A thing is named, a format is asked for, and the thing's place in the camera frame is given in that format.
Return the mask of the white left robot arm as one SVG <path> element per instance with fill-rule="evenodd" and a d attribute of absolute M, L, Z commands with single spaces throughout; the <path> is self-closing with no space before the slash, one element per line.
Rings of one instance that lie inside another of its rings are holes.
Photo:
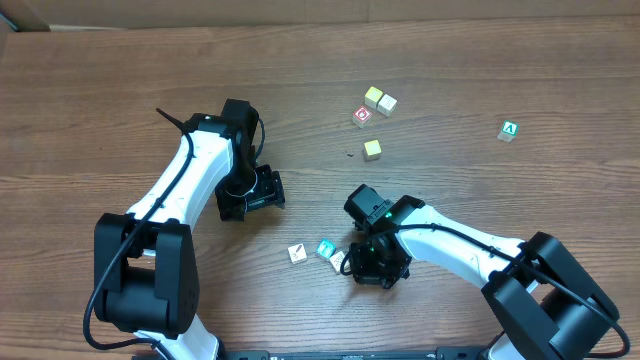
<path fill-rule="evenodd" d="M 192 233 L 214 199 L 223 221 L 283 207 L 278 172 L 261 165 L 264 122 L 247 101 L 220 114 L 170 122 L 181 140 L 149 192 L 124 214 L 103 214 L 94 229 L 94 290 L 83 316 L 97 350 L 147 344 L 159 359 L 224 359 L 222 341 L 197 315 L 200 282 Z"/>

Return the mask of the red drawing wooden block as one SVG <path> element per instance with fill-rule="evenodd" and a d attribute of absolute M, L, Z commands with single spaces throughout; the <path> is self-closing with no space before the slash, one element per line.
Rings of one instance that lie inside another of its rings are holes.
<path fill-rule="evenodd" d="M 337 274 L 350 271 L 350 263 L 349 261 L 346 261 L 345 264 L 343 264 L 344 259 L 345 253 L 343 251 L 337 251 L 329 258 L 329 261 Z"/>

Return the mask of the blue T wooden block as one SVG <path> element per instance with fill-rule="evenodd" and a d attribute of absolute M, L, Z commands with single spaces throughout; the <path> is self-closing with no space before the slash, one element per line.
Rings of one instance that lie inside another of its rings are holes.
<path fill-rule="evenodd" d="M 316 254 L 325 260 L 329 260 L 335 252 L 336 246 L 328 239 L 322 239 L 316 248 Z"/>

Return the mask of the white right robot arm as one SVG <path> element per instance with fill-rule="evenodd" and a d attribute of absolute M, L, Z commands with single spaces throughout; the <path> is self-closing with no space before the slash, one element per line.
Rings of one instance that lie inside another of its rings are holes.
<path fill-rule="evenodd" d="M 529 240 L 484 233 L 451 220 L 424 201 L 384 199 L 360 185 L 344 209 L 363 233 L 340 267 L 362 285 L 392 288 L 414 261 L 443 267 L 481 290 L 502 333 L 483 359 L 598 358 L 594 347 L 609 332 L 629 353 L 619 311 L 601 287 L 554 236 Z"/>

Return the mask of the wooden block B and brush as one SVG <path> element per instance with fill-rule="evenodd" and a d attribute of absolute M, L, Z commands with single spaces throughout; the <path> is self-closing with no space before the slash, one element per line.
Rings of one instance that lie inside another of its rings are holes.
<path fill-rule="evenodd" d="M 287 251 L 292 264 L 298 264 L 307 260 L 306 250 L 302 243 L 290 246 Z"/>

